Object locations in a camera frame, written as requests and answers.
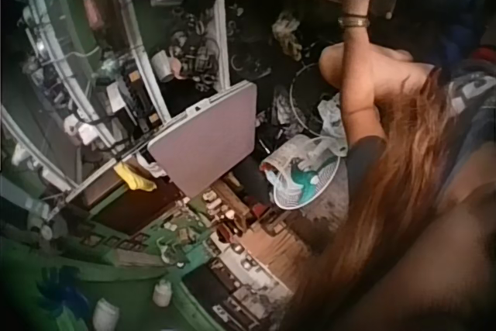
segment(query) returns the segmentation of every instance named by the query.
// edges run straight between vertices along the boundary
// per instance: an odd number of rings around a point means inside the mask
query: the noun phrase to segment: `gold watch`
[[[367,17],[343,16],[338,18],[339,25],[346,29],[348,27],[369,27],[370,21]]]

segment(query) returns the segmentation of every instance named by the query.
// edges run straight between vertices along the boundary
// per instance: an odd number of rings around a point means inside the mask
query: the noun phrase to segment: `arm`
[[[366,15],[369,2],[370,0],[343,0],[343,10],[349,14]],[[371,56],[372,46],[367,29],[345,28],[341,113],[350,146],[366,136],[385,137],[374,106]]]

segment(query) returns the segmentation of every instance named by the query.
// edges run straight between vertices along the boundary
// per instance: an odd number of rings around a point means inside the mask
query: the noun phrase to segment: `person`
[[[370,0],[341,1],[320,67],[341,90],[350,209],[280,330],[496,329],[496,53],[413,64],[370,44]]]

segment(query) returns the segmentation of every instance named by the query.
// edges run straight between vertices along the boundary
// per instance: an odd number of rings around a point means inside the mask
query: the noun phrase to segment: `yellow cloth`
[[[141,189],[144,191],[152,191],[157,188],[157,185],[150,180],[139,176],[131,167],[123,162],[117,163],[114,166],[114,171],[123,179],[131,190]]]

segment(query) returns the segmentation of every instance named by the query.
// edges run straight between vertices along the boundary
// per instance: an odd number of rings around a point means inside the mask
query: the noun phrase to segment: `long reddish-brown hair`
[[[451,119],[434,74],[420,92],[382,106],[385,150],[351,198],[347,220],[302,278],[281,329],[332,329],[432,220]]]

